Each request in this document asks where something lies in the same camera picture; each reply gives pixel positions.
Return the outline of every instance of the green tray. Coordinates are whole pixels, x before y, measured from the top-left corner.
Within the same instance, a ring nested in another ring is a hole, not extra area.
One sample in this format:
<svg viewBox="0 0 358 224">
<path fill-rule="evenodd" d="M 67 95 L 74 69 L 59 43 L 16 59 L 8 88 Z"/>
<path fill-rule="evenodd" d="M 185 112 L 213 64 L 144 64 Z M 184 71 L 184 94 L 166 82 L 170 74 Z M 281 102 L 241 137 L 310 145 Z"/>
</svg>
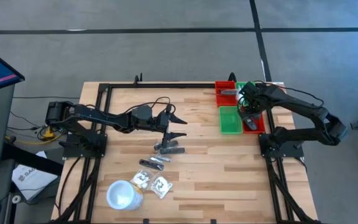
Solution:
<svg viewBox="0 0 358 224">
<path fill-rule="evenodd" d="M 236 82 L 236 89 L 239 91 L 242 89 L 242 87 L 244 87 L 244 85 L 246 85 L 248 82 Z M 242 103 L 243 106 L 248 106 L 248 101 L 244 100 L 244 102 Z"/>
<path fill-rule="evenodd" d="M 236 106 L 219 107 L 219 126 L 222 134 L 241 134 L 242 123 Z"/>
</svg>

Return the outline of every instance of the yellow cable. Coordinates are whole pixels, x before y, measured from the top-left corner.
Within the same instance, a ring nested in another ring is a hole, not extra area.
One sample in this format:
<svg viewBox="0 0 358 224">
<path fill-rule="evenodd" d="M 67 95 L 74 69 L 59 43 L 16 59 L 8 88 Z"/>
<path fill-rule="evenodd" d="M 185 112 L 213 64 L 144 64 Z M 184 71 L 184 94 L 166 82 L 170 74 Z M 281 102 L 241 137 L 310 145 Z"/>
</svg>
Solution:
<svg viewBox="0 0 358 224">
<path fill-rule="evenodd" d="M 28 142 L 28 141 L 21 141 L 21 140 L 16 140 L 17 142 L 20 142 L 22 144 L 30 144 L 30 145 L 43 145 L 43 144 L 48 144 L 51 143 L 53 141 L 56 141 L 56 139 L 60 138 L 63 134 L 59 134 L 58 136 L 56 136 L 55 138 L 48 140 L 48 141 L 44 141 L 44 142 Z"/>
</svg>

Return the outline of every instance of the concrete floor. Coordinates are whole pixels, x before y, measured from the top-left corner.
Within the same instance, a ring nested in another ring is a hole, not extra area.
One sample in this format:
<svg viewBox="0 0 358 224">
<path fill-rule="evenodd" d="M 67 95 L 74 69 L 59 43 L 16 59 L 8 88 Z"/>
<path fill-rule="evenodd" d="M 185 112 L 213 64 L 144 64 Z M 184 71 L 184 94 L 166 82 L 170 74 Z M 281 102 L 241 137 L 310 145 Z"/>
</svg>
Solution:
<svg viewBox="0 0 358 224">
<path fill-rule="evenodd" d="M 358 27 L 358 1 L 255 1 L 263 28 Z M 0 0 L 0 30 L 253 26 L 246 0 Z M 358 119 L 358 32 L 263 37 L 273 81 L 324 99 L 346 124 Z M 128 81 L 140 72 L 147 81 L 225 80 L 230 72 L 242 81 L 264 78 L 253 32 L 0 35 L 0 57 L 26 77 L 16 96 L 79 96 L 83 82 Z M 14 100 L 12 111 L 43 124 L 49 101 Z M 299 116 L 295 124 L 310 125 Z M 9 125 L 28 127 L 14 117 Z M 55 144 L 21 147 L 56 160 L 62 153 Z M 358 223 L 358 131 L 338 147 L 307 142 L 304 151 L 319 219 Z M 22 203 L 16 223 L 47 222 L 52 207 L 53 199 Z"/>
</svg>

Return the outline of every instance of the small plastic bag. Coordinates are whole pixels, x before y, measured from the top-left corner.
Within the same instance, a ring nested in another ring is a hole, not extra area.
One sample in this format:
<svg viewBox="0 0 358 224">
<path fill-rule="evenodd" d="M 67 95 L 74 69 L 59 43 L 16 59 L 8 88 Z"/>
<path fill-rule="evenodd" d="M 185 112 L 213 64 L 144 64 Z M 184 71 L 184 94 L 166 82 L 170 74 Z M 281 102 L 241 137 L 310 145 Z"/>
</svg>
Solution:
<svg viewBox="0 0 358 224">
<path fill-rule="evenodd" d="M 137 171 L 131 183 L 138 186 L 140 189 L 147 190 L 150 186 L 151 181 L 154 180 L 156 173 L 149 169 L 141 168 Z"/>
<path fill-rule="evenodd" d="M 173 183 L 169 183 L 163 176 L 156 176 L 155 180 L 150 186 L 150 190 L 152 190 L 160 199 L 163 199 L 165 195 L 172 188 Z"/>
</svg>

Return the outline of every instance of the table leg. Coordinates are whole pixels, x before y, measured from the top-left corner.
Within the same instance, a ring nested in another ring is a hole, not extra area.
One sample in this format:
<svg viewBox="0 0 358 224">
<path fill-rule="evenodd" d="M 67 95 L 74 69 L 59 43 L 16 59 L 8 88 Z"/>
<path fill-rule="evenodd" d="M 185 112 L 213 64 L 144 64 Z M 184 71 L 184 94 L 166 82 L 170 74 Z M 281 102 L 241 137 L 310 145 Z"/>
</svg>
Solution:
<svg viewBox="0 0 358 224">
<path fill-rule="evenodd" d="M 16 146 L 13 146 L 12 144 L 4 143 L 2 159 L 14 159 L 15 162 L 19 164 L 33 167 L 37 170 L 41 170 L 55 175 L 61 175 L 63 170 L 63 165 L 51 161 L 50 159 L 46 159 L 33 153 L 27 152 Z"/>
</svg>

